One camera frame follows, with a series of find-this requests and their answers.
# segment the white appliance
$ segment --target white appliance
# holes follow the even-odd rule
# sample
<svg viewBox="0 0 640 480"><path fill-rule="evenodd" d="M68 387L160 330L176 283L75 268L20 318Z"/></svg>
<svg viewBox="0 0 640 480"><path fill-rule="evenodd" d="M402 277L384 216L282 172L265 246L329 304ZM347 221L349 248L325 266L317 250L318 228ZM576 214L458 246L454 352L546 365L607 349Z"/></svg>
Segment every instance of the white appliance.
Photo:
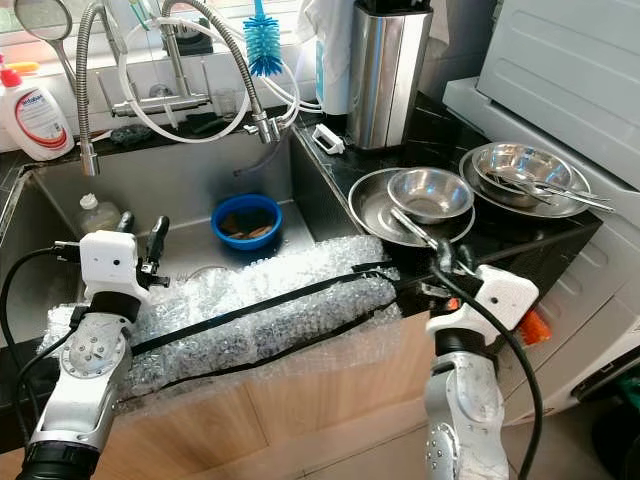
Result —
<svg viewBox="0 0 640 480"><path fill-rule="evenodd" d="M443 101L492 141L537 146L582 171L618 214L542 299L550 341L528 349L548 412L640 345L640 1L506 0L478 78L449 82ZM533 413L508 349L506 421Z"/></svg>

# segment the blue bowl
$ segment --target blue bowl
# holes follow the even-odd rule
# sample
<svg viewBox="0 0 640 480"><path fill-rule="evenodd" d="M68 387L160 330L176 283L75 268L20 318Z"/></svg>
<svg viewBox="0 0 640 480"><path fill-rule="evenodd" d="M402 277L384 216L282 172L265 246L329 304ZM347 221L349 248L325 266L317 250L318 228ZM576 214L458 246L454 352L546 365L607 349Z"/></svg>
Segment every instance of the blue bowl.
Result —
<svg viewBox="0 0 640 480"><path fill-rule="evenodd" d="M273 228L261 237L249 239L231 238L225 235L220 230L219 225L227 217L227 215L248 208L261 208L263 210L266 210L267 212L270 212L275 219ZM225 200L220 205L218 205L218 207L214 210L213 215L211 215L211 229L220 240L229 245L231 248L235 248L236 250L257 250L258 248L263 247L273 239L276 233L278 233L278 230L280 230L281 226L282 210L280 209L280 206L269 197L265 197L264 195L257 195L254 193L249 193L247 195L238 195L237 197L232 197L229 200Z"/></svg>

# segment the blue bristles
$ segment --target blue bristles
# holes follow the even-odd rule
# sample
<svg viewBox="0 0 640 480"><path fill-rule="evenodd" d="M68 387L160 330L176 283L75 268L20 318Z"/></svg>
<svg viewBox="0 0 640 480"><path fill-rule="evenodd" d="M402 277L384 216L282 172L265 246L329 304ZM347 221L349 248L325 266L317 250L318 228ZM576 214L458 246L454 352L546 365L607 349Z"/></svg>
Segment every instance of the blue bristles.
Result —
<svg viewBox="0 0 640 480"><path fill-rule="evenodd" d="M266 77L282 72L280 26L275 18L264 14L261 0L255 0L255 4L256 16L244 21L244 39L251 74Z"/></svg>

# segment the stainless steel bowl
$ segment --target stainless steel bowl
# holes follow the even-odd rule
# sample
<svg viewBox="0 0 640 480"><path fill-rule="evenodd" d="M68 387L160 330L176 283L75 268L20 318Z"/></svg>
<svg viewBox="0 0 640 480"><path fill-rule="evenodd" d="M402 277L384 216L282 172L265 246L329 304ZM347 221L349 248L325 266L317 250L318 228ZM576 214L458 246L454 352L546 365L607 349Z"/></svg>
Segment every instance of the stainless steel bowl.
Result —
<svg viewBox="0 0 640 480"><path fill-rule="evenodd" d="M389 180L387 192L407 215L426 225L462 215L473 206L469 185L439 168L401 170Z"/></svg>
<svg viewBox="0 0 640 480"><path fill-rule="evenodd" d="M495 180L491 173L497 172L511 178L542 181L567 188L573 182L573 170L561 158L543 150L518 143L491 143L479 148L471 158L473 168L480 177L480 188L501 203L514 207L533 207L539 200L507 182ZM551 194L532 190L537 196Z"/></svg>

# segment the bottle label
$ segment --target bottle label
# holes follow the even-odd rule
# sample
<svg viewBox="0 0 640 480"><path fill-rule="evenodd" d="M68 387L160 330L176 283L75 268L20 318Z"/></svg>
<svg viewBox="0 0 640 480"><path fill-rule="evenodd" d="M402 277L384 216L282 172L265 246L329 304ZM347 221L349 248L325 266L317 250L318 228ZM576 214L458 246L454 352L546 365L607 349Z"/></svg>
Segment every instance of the bottle label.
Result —
<svg viewBox="0 0 640 480"><path fill-rule="evenodd" d="M38 145L57 150L67 143L67 131L40 90L22 96L16 104L15 114L20 129Z"/></svg>

